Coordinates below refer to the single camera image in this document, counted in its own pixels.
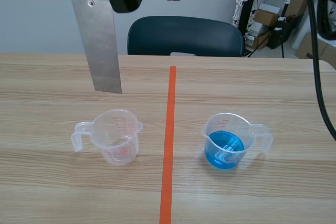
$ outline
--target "orange tape line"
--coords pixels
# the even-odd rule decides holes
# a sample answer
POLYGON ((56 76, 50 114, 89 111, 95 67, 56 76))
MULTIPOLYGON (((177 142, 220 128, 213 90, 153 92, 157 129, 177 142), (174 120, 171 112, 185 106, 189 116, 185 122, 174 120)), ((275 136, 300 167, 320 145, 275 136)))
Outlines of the orange tape line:
POLYGON ((165 133, 164 153, 163 153, 160 224, 171 224, 172 222, 175 90, 176 90, 176 66, 171 66, 169 73, 166 133, 165 133))

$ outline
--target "blue water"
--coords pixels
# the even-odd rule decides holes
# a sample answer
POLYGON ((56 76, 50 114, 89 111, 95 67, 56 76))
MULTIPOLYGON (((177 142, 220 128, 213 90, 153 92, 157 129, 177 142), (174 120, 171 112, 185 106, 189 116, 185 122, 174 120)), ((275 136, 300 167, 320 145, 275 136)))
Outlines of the blue water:
MULTIPOLYGON (((244 145, 239 137, 230 132, 217 131, 212 133, 209 137, 219 147, 228 151, 239 152, 244 150, 244 145)), ((235 167, 239 163, 239 157, 241 155, 243 154, 223 152, 215 147, 210 141, 207 142, 207 146, 205 147, 206 159, 210 164, 219 169, 230 169, 235 167)))

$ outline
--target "chair backrest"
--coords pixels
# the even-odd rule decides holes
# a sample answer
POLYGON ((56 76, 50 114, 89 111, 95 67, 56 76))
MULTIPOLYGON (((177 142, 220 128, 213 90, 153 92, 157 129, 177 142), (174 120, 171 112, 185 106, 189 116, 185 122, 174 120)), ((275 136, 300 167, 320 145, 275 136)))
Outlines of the chair backrest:
POLYGON ((203 18, 152 16, 140 18, 128 33, 129 55, 241 57, 244 41, 231 24, 203 18))

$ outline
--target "plastic measuring cup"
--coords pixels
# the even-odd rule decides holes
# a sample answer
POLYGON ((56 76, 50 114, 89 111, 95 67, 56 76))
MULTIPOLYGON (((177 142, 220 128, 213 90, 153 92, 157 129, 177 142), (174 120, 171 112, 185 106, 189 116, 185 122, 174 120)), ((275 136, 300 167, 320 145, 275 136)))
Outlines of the plastic measuring cup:
POLYGON ((142 123, 130 111, 110 110, 93 122, 78 123, 71 141, 75 151, 80 152, 83 149, 82 135, 88 135, 107 162, 124 165, 138 154, 138 132, 142 129, 142 123))
POLYGON ((268 152, 273 137, 264 124, 251 124, 239 115, 221 113, 212 116, 202 130, 207 138, 205 156, 217 168, 230 169, 238 165, 256 138, 263 139, 261 149, 268 152))

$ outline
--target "white wall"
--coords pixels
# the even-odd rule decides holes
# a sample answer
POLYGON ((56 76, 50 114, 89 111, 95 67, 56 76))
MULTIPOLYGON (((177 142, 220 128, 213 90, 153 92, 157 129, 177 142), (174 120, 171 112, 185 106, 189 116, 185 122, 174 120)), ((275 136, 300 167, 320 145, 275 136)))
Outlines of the white wall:
MULTIPOLYGON (((130 26, 144 16, 191 16, 230 22, 236 0, 144 0, 138 10, 115 14, 118 53, 127 53, 130 26)), ((0 0, 0 51, 82 53, 70 0, 0 0)))

